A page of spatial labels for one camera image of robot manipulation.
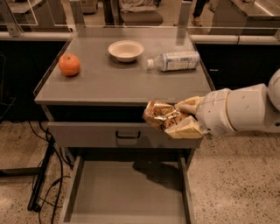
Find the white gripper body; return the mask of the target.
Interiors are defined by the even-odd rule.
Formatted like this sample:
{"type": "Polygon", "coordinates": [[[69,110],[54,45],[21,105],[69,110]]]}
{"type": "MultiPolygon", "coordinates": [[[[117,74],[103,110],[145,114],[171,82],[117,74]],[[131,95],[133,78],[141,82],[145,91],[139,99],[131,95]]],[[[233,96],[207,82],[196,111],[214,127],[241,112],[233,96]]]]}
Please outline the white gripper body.
{"type": "Polygon", "coordinates": [[[235,133],[227,114],[230,92],[228,88],[210,92],[199,103],[195,116],[204,134],[222,136],[235,133]]]}

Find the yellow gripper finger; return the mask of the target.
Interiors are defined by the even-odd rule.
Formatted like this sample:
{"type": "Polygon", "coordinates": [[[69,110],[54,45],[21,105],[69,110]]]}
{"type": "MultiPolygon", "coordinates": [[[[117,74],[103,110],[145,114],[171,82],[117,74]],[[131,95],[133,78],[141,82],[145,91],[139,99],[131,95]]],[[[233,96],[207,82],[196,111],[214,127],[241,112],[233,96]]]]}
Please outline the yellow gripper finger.
{"type": "Polygon", "coordinates": [[[194,96],[183,101],[178,102],[174,105],[175,109],[180,110],[186,114],[195,115],[197,112],[197,107],[203,101],[203,97],[194,96]]]}
{"type": "Polygon", "coordinates": [[[164,132],[173,139],[199,139],[203,137],[201,127],[192,116],[186,117],[164,132]]]}

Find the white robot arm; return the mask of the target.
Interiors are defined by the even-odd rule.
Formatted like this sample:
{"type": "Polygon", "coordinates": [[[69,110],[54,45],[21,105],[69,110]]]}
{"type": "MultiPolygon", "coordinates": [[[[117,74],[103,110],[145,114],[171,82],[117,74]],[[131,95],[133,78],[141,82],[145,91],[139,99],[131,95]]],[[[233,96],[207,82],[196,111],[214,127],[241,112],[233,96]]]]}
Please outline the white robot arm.
{"type": "Polygon", "coordinates": [[[238,131],[280,132],[280,69],[267,85],[212,91],[175,105],[187,118],[165,131],[173,138],[233,135],[238,131]]]}

